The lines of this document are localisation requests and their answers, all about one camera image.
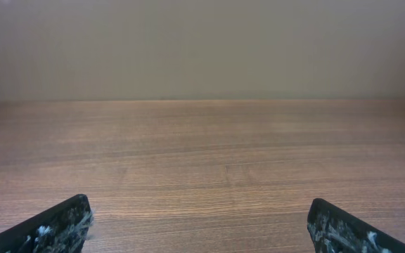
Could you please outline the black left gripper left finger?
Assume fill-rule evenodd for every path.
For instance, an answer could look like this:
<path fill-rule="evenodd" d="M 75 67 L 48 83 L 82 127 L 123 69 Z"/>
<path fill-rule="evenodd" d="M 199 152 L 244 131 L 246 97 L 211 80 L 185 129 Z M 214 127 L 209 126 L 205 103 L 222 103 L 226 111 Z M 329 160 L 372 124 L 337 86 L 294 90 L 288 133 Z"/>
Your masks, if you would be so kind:
<path fill-rule="evenodd" d="M 0 253 L 80 253 L 93 221 L 88 197 L 77 194 L 0 233 Z"/>

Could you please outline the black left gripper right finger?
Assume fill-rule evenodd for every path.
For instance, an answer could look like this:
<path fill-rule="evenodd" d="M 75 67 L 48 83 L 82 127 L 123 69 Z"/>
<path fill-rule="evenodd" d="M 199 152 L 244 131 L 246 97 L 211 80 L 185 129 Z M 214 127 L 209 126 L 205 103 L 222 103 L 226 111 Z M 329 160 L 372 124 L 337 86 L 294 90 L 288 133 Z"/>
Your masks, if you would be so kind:
<path fill-rule="evenodd" d="M 311 204 L 307 230 L 316 253 L 405 253 L 405 243 L 321 198 Z"/>

